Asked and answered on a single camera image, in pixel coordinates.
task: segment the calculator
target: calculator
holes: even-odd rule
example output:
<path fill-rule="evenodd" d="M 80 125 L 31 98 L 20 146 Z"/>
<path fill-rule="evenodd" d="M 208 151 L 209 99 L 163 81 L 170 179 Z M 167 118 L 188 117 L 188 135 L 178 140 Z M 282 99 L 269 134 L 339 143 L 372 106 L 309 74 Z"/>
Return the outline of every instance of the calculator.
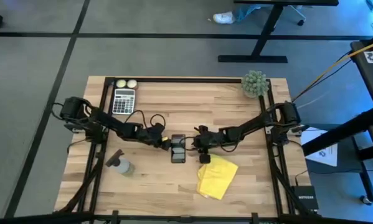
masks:
<path fill-rule="evenodd" d="M 131 114 L 135 106 L 135 90 L 118 88 L 114 92 L 113 114 Z"/>

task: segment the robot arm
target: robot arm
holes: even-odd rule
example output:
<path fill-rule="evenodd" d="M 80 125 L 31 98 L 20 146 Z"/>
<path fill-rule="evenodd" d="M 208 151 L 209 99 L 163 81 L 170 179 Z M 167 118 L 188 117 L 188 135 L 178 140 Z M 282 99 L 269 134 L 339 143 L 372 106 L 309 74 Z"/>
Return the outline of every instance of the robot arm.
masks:
<path fill-rule="evenodd" d="M 279 121 L 275 121 L 272 116 L 276 110 L 279 110 L 281 115 Z M 300 116 L 293 103 L 277 103 L 250 121 L 236 127 L 220 128 L 217 133 L 209 131 L 206 126 L 199 126 L 199 128 L 195 128 L 199 134 L 194 137 L 192 145 L 201 153 L 200 162 L 209 163 L 208 149 L 237 145 L 246 135 L 265 127 L 272 126 L 271 134 L 275 143 L 287 144 L 288 130 L 299 125 L 300 122 Z"/>
<path fill-rule="evenodd" d="M 82 129 L 85 131 L 86 138 L 97 143 L 106 138 L 103 131 L 106 127 L 125 141 L 137 141 L 164 150 L 168 150 L 171 145 L 171 140 L 164 139 L 161 135 L 164 131 L 162 124 L 156 123 L 152 127 L 144 128 L 143 124 L 139 123 L 123 123 L 92 106 L 83 98 L 67 98 L 60 111 L 60 119 L 66 121 L 67 129 L 71 131 Z"/>

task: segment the yellow napkin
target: yellow napkin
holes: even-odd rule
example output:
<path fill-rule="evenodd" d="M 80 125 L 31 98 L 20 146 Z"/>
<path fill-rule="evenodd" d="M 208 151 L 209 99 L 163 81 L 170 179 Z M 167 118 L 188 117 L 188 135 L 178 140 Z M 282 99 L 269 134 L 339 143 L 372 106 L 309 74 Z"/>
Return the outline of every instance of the yellow napkin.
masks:
<path fill-rule="evenodd" d="M 211 163 L 204 164 L 198 171 L 197 192 L 221 200 L 234 178 L 238 166 L 211 154 Z"/>

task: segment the succulent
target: succulent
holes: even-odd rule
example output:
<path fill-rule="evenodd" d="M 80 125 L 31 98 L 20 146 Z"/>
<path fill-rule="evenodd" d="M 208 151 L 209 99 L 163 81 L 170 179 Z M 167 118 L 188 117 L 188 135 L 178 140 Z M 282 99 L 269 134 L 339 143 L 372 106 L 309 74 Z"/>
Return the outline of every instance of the succulent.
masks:
<path fill-rule="evenodd" d="M 242 88 L 244 93 L 251 98 L 264 95 L 269 89 L 269 83 L 265 78 L 265 74 L 261 71 L 249 71 L 242 78 Z"/>

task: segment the smartphone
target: smartphone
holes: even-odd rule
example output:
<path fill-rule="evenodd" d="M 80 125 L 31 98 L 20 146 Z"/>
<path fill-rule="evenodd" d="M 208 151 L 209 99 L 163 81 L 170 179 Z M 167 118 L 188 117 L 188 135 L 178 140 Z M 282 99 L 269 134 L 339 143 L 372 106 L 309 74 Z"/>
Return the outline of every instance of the smartphone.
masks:
<path fill-rule="evenodd" d="M 185 135 L 173 134 L 171 136 L 171 162 L 172 163 L 185 163 L 186 150 L 185 150 Z"/>

